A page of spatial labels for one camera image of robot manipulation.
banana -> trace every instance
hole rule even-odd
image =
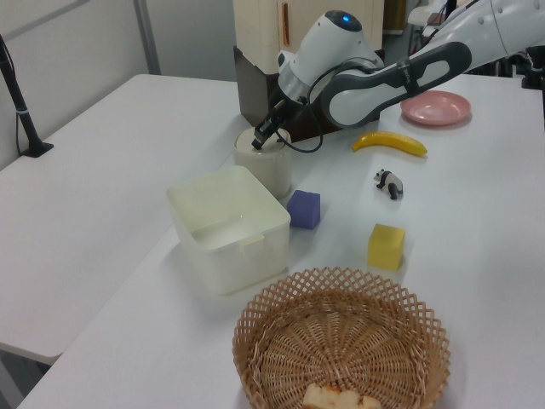
[[[396,134],[395,132],[387,132],[385,130],[374,130],[361,135],[358,141],[353,144],[352,150],[353,152],[356,152],[362,147],[372,147],[374,145],[394,147],[416,156],[424,156],[427,153],[426,147],[416,139],[409,138],[409,136],[406,135]]]

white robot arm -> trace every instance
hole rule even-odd
[[[384,68],[356,18],[330,11],[313,25],[295,55],[279,56],[278,90],[271,111],[255,127],[253,145],[261,148],[320,92],[322,109],[333,124],[357,128],[382,109],[467,70],[544,43],[545,0],[473,0],[453,13],[422,50]]]

toy panda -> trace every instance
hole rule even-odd
[[[373,179],[379,182],[376,187],[381,190],[383,187],[388,186],[391,200],[396,200],[398,194],[403,194],[403,182],[392,172],[381,169]]]

white cup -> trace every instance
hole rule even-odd
[[[278,132],[286,141],[291,141],[287,130]],[[276,199],[281,199],[290,190],[291,149],[273,135],[257,150],[252,146],[254,139],[254,128],[238,136],[233,150],[235,164],[248,169]]]

white table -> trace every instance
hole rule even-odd
[[[295,156],[293,185],[322,194],[322,221],[314,231],[292,230],[290,272],[366,269],[375,223],[406,228],[401,270],[370,270],[402,283],[443,320],[451,376],[438,407],[542,407],[541,94],[505,78],[462,76],[440,88],[473,103],[471,122],[424,129],[396,106],[378,124],[416,136],[426,159],[382,147],[352,153],[355,131]],[[403,179],[401,201],[375,188],[380,168]],[[20,409],[249,407],[231,342],[241,310],[264,285],[211,296],[169,229]]]
[[[137,76],[2,170],[0,349],[53,363],[171,225],[167,187],[248,126],[236,84]]]

